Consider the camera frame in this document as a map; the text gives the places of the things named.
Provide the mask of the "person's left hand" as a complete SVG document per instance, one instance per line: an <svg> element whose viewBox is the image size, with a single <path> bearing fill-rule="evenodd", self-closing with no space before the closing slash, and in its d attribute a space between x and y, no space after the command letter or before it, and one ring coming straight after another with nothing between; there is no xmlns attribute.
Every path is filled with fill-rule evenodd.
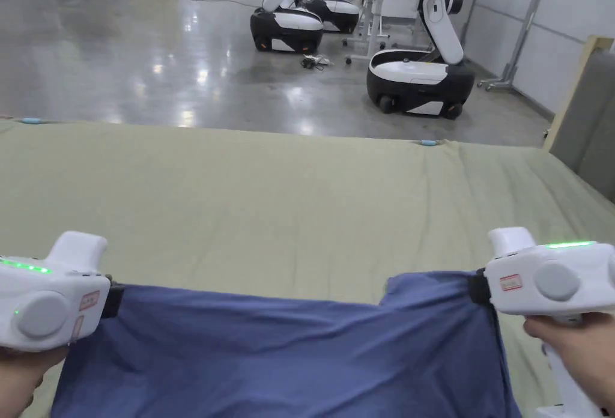
<svg viewBox="0 0 615 418"><path fill-rule="evenodd" d="M1 417L19 417L34 399L44 375L63 361L69 351L62 346L37 353L1 353Z"/></svg>

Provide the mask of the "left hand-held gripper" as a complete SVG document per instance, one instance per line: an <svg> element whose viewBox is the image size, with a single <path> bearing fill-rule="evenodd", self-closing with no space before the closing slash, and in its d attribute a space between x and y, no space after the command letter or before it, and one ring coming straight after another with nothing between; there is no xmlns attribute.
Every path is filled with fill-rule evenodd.
<svg viewBox="0 0 615 418"><path fill-rule="evenodd" d="M43 259L1 257L1 348L37 353L91 336L124 286L100 271L104 237L67 231Z"/></svg>

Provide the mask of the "person's right hand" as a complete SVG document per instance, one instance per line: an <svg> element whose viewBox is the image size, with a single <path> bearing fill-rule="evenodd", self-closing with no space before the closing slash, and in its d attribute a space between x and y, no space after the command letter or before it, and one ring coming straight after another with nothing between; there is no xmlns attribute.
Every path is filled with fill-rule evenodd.
<svg viewBox="0 0 615 418"><path fill-rule="evenodd" d="M551 346L566 370L592 401L614 415L614 317L587 313L577 326L535 316L524 331Z"/></svg>

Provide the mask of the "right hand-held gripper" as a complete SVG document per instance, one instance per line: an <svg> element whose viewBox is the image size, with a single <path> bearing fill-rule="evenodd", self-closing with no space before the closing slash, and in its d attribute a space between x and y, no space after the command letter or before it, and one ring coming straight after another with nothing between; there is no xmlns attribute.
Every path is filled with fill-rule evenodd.
<svg viewBox="0 0 615 418"><path fill-rule="evenodd" d="M493 256L470 275L471 299L496 312L543 316L577 326L589 313L614 316L614 247L579 241L537 244L522 227L489 232ZM554 374L559 403L535 409L533 417L613 417L596 405L543 343Z"/></svg>

